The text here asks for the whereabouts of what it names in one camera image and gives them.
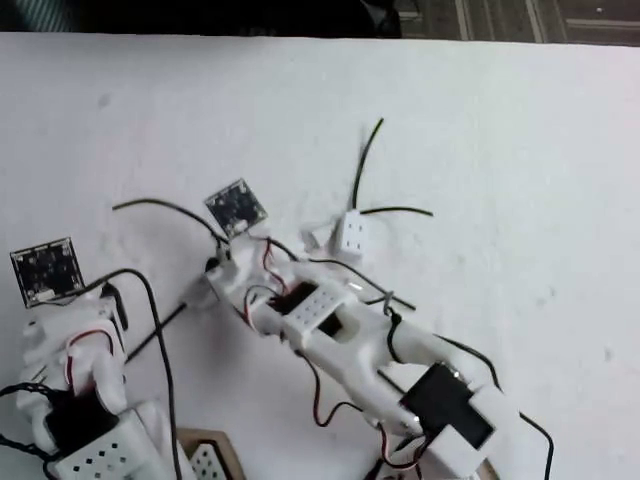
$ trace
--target black component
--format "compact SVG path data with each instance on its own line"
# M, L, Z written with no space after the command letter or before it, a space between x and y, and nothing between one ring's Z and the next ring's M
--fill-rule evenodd
M267 218L267 212L242 179L210 196L204 203L229 239Z
M394 362L404 363L396 353L396 349L393 347L393 337L396 334L398 326L402 322L402 317L391 307L389 307L389 313L391 313L391 328L387 334L387 349L389 350L389 354L391 355L391 358L393 358Z
M208 272L209 270L213 270L214 268L218 268L220 266L220 260L218 257L209 257L207 263L204 266L204 271Z
M476 412L469 399L473 392L445 365L435 364L411 387L400 403L420 418L428 436L437 436L451 425L478 449L493 428Z
M296 285L288 295L274 298L269 305L276 312L281 313L282 315L289 315L298 305L309 298L317 288L318 286L313 283L302 282Z
M13 252L11 262L27 308L84 288L71 238Z
M95 390L72 397L45 418L60 453L71 455L118 424L118 417L104 409Z
M100 298L111 297L116 301L116 310L118 312L118 317L120 317L120 324L122 325L122 330L125 332L129 330L129 319L127 317L127 312L124 309L124 302L122 301L122 295L120 295L120 290L118 290L113 284L107 282L102 287L102 292L100 293Z
M330 336L331 338L335 338L335 336L342 331L344 325L338 318L335 313L329 315L324 322L318 325L318 330Z

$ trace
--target white surface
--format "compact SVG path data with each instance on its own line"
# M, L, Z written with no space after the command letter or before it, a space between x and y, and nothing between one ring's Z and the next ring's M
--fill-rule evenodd
M213 252L157 195L206 214L244 177L273 232L347 206L380 116L361 206L428 208L371 218L366 270L418 304L412 318L491 356L507 392L556 440L554 479L640 469L640 50L407 41L0 35L0 380L17 379L25 311L9 251L71 235L86 280L149 274L163 313ZM125 301L135 344L142 289ZM352 412L314 428L313 378L274 339L191 314L168 330L183 426L223 429L251 479L352 479L379 439ZM157 348L129 367L139 398L164 394ZM322 410L342 396L325 382ZM3 401L0 425L28 439ZM497 466L542 478L525 425ZM39 465L0 451L3 475Z

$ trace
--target white robot part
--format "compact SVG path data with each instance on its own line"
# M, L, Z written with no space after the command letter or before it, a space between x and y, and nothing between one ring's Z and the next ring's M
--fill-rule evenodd
M117 417L113 428L55 463L52 469L56 477L175 479L171 428L166 415L155 403L147 402L135 409L128 405L124 385L126 354L114 301L81 297L64 308L41 307L38 313L40 316L24 331L26 365L21 380L68 391L77 398L90 394L97 399L91 408ZM31 421L35 444L49 454L59 452L48 423L55 410L47 397L20 392L17 405ZM73 408L76 407L67 409L65 414L70 415L71 423L75 418ZM179 445L178 459L182 478L195 480Z
M437 434L423 431L419 415L409 410L401 402L403 395L378 374L393 361L388 345L391 322L387 316L360 302L344 280L336 279L334 272L321 264L303 261L278 270L287 280L289 298L299 297L294 306L288 305L284 310L279 309L278 300L269 290L255 288L259 275L251 273L254 269L240 263L233 268L232 284L225 284L229 277L224 272L207 274L221 299L236 311L246 312L248 323L257 333L287 339L292 350L340 383L372 426L404 437L430 433L420 464L433 478L473 475L518 421L517 410L491 383L479 362L403 321L392 338L394 353L403 363L446 366L456 381L464 384L469 392L469 408L486 422L491 433L478 444L452 425ZM256 294L250 295L248 305L243 304L249 289L254 288Z
M54 464L53 470L60 480L174 480L167 428L158 406L144 403L124 412L115 428ZM183 480L195 480L182 449L179 454Z

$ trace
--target white plastic block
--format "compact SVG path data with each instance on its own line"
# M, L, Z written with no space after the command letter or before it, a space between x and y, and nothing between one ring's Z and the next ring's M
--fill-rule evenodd
M198 480L227 480L222 460L211 444L203 443L198 447L191 457L191 466Z
M338 222L334 255L347 262L362 258L368 243L368 231L364 217L357 210L345 213Z
M135 412L102 437L54 465L60 480L172 480L175 474L160 456Z

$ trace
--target circuit board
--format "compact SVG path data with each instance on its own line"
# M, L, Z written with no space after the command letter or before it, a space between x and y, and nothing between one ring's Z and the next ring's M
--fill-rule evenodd
M229 239L267 218L267 212L242 179L211 195L204 203Z
M13 252L11 262L27 308L84 288L70 238Z

